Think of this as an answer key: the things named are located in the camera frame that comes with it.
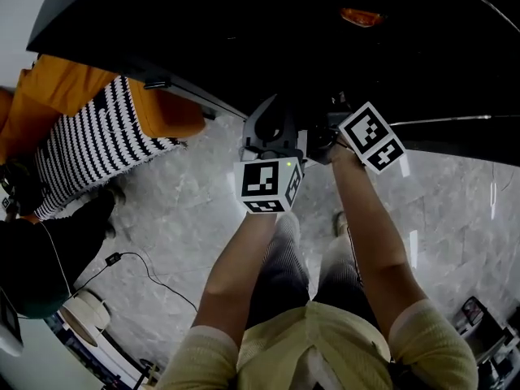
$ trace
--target black and white striped blanket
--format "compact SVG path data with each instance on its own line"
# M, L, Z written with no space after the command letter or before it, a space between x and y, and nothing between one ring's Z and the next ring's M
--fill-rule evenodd
M49 192L35 214L48 219L90 189L182 145L143 134L128 80L118 76L77 115L61 117L38 148L37 170Z

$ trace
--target power adapter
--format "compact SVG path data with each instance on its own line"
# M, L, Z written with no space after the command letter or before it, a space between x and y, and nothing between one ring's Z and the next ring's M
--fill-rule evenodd
M121 253L114 253L105 258L105 262L108 267L114 266L119 260L121 260Z

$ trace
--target marble floor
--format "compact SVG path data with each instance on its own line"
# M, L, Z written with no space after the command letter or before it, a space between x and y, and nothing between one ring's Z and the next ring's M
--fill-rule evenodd
M122 177L128 200L113 215L118 236L105 242L77 285L103 268L104 258L114 251L133 252L163 283L198 305L212 264L245 214L234 198L232 178L241 130L239 119L218 117L188 140L187 150L170 152ZM403 177L396 165L372 180L409 252L410 233L417 234L414 273L419 283L447 317L475 294L504 320L520 298L520 276L514 271L520 270L520 172L423 152L410 151L408 159L409 176ZM77 206L71 204L67 212ZM339 209L331 168L307 169L293 210L301 222L311 292L322 252L333 238L332 215ZM89 287L106 300L112 316L108 331L119 344L136 359L165 366L194 310L145 275L137 257L124 256Z

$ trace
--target striped fabric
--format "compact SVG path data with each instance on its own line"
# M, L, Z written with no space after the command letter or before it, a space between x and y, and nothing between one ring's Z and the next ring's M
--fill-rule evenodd
M184 145L141 131L128 79L118 76L74 117L63 116L35 155L49 192L35 214L48 219L81 194Z
M309 272L300 251L300 222L295 214L288 212L276 221L276 230L267 246L262 264L262 273L284 273L295 282L309 287Z

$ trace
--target black and white marker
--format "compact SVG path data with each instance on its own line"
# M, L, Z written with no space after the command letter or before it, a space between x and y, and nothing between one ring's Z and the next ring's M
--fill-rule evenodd
M252 214L289 211L302 177L298 158L235 163L236 197Z
M350 115L339 129L361 161L377 174L405 154L405 147L370 102Z

